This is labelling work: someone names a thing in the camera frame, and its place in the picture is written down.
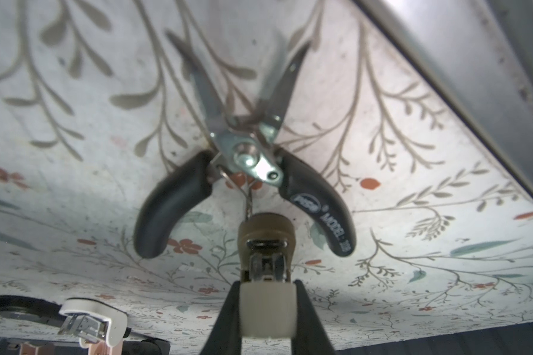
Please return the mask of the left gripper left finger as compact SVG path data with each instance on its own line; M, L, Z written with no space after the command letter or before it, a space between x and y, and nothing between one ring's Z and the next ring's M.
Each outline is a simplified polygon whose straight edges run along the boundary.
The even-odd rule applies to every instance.
M200 355L241 355L239 281L232 284Z

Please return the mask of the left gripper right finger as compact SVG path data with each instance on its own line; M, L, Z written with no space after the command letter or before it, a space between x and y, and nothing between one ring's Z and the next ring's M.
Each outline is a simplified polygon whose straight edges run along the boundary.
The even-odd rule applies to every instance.
M335 349L316 313L304 284L294 282L297 292L297 328L291 341L294 355L334 355Z

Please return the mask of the beige staple remover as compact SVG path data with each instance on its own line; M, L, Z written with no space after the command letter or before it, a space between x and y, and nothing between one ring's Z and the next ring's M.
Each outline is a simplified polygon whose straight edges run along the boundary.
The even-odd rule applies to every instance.
M295 228L283 215L255 214L239 226L242 337L291 339L296 335L297 291L290 271L295 248Z

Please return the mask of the black stapler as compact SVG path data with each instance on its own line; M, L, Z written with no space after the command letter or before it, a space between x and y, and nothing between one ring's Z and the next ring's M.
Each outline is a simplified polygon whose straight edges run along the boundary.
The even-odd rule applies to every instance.
M168 354L170 343L128 326L128 316L106 303L71 298L63 304L0 295L0 317L46 325L76 341L0 339L0 354Z

